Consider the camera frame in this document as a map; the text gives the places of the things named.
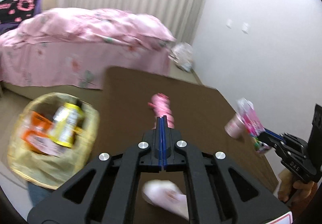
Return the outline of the operator right hand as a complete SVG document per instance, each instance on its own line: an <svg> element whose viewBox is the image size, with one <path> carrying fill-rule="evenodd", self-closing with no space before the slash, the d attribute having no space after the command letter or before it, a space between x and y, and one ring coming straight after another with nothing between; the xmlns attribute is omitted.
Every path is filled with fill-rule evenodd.
<svg viewBox="0 0 322 224"><path fill-rule="evenodd" d="M279 190L278 190L278 199L282 202L287 202L291 198L291 191L295 189L297 195L294 197L293 202L298 202L306 199L312 192L312 189L315 185L315 182L310 181L305 184L300 180L297 180L295 176L287 169L283 169L278 175L281 180Z"/></svg>

